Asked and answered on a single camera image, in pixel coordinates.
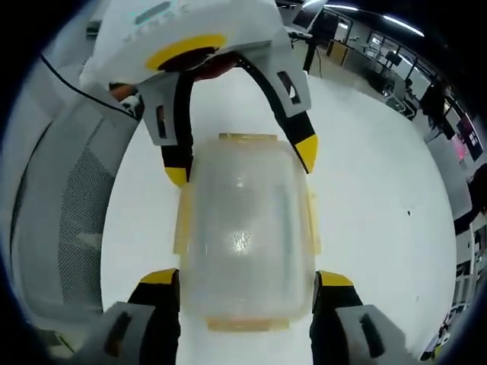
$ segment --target person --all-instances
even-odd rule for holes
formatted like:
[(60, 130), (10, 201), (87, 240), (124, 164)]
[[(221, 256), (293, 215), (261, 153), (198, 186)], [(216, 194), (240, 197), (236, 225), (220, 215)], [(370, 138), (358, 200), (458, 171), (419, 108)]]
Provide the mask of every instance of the person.
[(479, 213), (485, 214), (487, 212), (487, 163), (484, 163), (475, 172), (468, 186), (472, 210), (455, 220), (455, 234), (457, 236), (470, 228), (470, 224)]
[(437, 81), (426, 90), (419, 102), (423, 114), (428, 117), (431, 130), (438, 130), (438, 133), (431, 139), (438, 137), (441, 133), (445, 134), (448, 141), (455, 136), (453, 127), (444, 116), (444, 101), (448, 90), (448, 83), (445, 80)]
[(407, 78), (404, 83), (406, 84), (406, 94), (412, 95), (412, 80)]

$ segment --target window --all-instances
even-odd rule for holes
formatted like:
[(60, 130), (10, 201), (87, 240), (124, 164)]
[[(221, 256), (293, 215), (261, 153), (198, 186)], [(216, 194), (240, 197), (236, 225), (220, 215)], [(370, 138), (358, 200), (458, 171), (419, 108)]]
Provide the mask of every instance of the window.
[(351, 22), (339, 17), (338, 19), (338, 26), (336, 27), (336, 32), (334, 39), (338, 40), (339, 42), (344, 43), (345, 40), (347, 39), (347, 35), (349, 34)]
[(365, 55), (371, 58), (375, 58), (378, 53), (380, 52), (380, 45), (384, 37), (377, 33), (372, 33), (371, 37), (368, 40), (368, 48), (365, 51)]
[(455, 109), (455, 112), (457, 112), (457, 114), (459, 116), (464, 116), (466, 114), (465, 108), (463, 108), (460, 105), (460, 101), (458, 100), (458, 98), (453, 93), (451, 94), (451, 96), (452, 97), (448, 97), (448, 99), (451, 100), (451, 102), (450, 102), (451, 107), (453, 109)]
[(448, 110), (446, 118), (451, 125), (457, 125), (461, 119), (454, 108), (450, 108), (450, 110)]
[(416, 99), (421, 100), (423, 95), (425, 95), (426, 90), (431, 85), (430, 80), (417, 67), (414, 67), (409, 79), (412, 81), (412, 93), (415, 95)]
[(386, 56), (389, 51), (397, 52), (399, 49), (399, 45), (392, 40), (385, 39), (384, 42), (382, 43), (382, 46), (380, 47), (380, 58), (379, 62), (380, 63), (387, 63)]
[(416, 64), (416, 68), (425, 75), (425, 77), (430, 81), (433, 82), (433, 80), (436, 80), (436, 71), (433, 70), (433, 68), (429, 67), (429, 65), (424, 62), (422, 59), (418, 59), (418, 62)]
[(407, 49), (401, 48), (399, 50), (399, 57), (402, 59), (401, 63), (399, 63), (398, 66), (393, 65), (391, 69), (395, 71), (403, 80), (406, 80), (409, 72), (412, 69), (412, 65), (414, 65), (416, 56)]
[(448, 100), (448, 98), (445, 97), (444, 103), (443, 103), (443, 115), (444, 116), (446, 116), (448, 114), (448, 112), (450, 112), (450, 109), (451, 109), (451, 101), (452, 100)]

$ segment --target black cable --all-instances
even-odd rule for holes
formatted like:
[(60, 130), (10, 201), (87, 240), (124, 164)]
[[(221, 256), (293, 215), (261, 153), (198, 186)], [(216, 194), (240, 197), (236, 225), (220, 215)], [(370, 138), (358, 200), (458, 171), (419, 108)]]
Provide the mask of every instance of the black cable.
[(318, 61), (320, 62), (320, 77), (323, 78), (323, 75), (321, 73), (321, 54), (320, 51), (318, 51), (318, 47), (316, 48), (316, 53), (318, 55)]
[(73, 354), (75, 353), (75, 350), (71, 346), (69, 346), (68, 342), (64, 338), (62, 338), (59, 333), (58, 333), (58, 339), (62, 342), (63, 345), (65, 345)]
[(138, 120), (132, 115), (130, 114), (129, 112), (126, 112), (125, 110), (123, 109), (120, 109), (120, 108), (116, 108), (114, 106), (111, 106), (99, 99), (97, 99), (96, 97), (92, 97), (90, 94), (86, 94), (84, 91), (81, 91), (79, 90), (78, 88), (74, 87), (73, 85), (71, 85), (70, 83), (67, 82), (67, 80), (65, 80), (57, 71), (56, 69), (53, 67), (53, 65), (51, 65), (49, 63), (49, 61), (47, 61), (46, 57), (44, 57), (43, 55), (40, 55), (40, 59), (44, 62), (44, 64), (47, 66), (47, 68), (64, 84), (66, 85), (67, 87), (69, 87), (71, 90), (73, 90), (74, 92), (82, 95), (83, 97), (86, 97), (90, 100), (93, 100), (95, 103), (99, 103), (100, 105), (103, 105), (105, 106), (106, 108), (108, 109), (111, 109), (111, 110), (116, 110), (117, 112), (121, 112), (123, 114), (125, 114), (126, 116), (129, 116), (130, 118), (136, 120), (138, 122)]

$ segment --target wall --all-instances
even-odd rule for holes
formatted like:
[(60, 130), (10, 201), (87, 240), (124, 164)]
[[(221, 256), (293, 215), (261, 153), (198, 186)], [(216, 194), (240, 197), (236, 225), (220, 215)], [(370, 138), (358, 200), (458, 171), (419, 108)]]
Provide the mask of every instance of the wall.
[(409, 78), (412, 81), (412, 93), (416, 95), (418, 100), (420, 100), (428, 89), (431, 82), (420, 72), (417, 68), (414, 68), (411, 72)]
[[(473, 120), (473, 126), (475, 127), (477, 135), (484, 146), (484, 150), (487, 150), (487, 128), (480, 122), (478, 118)], [(477, 169), (479, 169), (479, 167), (481, 167), (484, 163), (487, 163), (487, 151), (484, 151), (477, 161), (473, 161), (470, 155), (468, 155), (465, 160), (467, 168), (466, 173), (468, 177), (471, 177), (477, 171)]]
[(335, 40), (339, 40), (339, 41), (342, 41), (342, 42), (345, 42), (345, 39), (347, 37), (347, 33), (349, 32), (348, 29), (345, 29), (344, 27), (340, 27), (340, 24), (336, 27), (336, 32), (335, 32), (335, 36), (333, 37), (333, 39)]
[(300, 10), (301, 6), (296, 6), (293, 9), (280, 8), (279, 13), (281, 13), (282, 23), (286, 26), (290, 26)]
[(99, 0), (99, 5), (97, 10), (94, 12), (93, 16), (91, 17), (92, 21), (101, 21), (103, 16), (105, 15), (105, 11), (107, 11), (108, 5), (111, 3), (112, 0)]
[[(371, 29), (366, 27), (362, 23), (354, 21), (352, 28), (350, 29), (349, 39), (347, 40), (347, 46), (357, 49), (362, 52), (362, 46), (366, 44), (368, 36), (371, 34)], [(358, 37), (356, 41), (351, 41), (352, 38)]]

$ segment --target computer monitor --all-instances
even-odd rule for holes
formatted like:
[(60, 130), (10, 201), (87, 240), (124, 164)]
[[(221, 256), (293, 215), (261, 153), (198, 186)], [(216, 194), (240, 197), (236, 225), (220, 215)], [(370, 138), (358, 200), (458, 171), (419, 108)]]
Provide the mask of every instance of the computer monitor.
[(327, 0), (307, 0), (294, 19), (292, 26), (307, 33), (326, 3)]
[(386, 55), (386, 60), (391, 61), (391, 63), (395, 66), (399, 66), (399, 63), (401, 63), (403, 59), (401, 59), (401, 57), (393, 51), (389, 51)]
[(470, 151), (472, 160), (476, 161), (482, 155), (484, 149), (479, 135), (477, 134), (472, 121), (467, 114), (463, 116), (457, 124), (458, 131), (462, 135), (462, 139)]

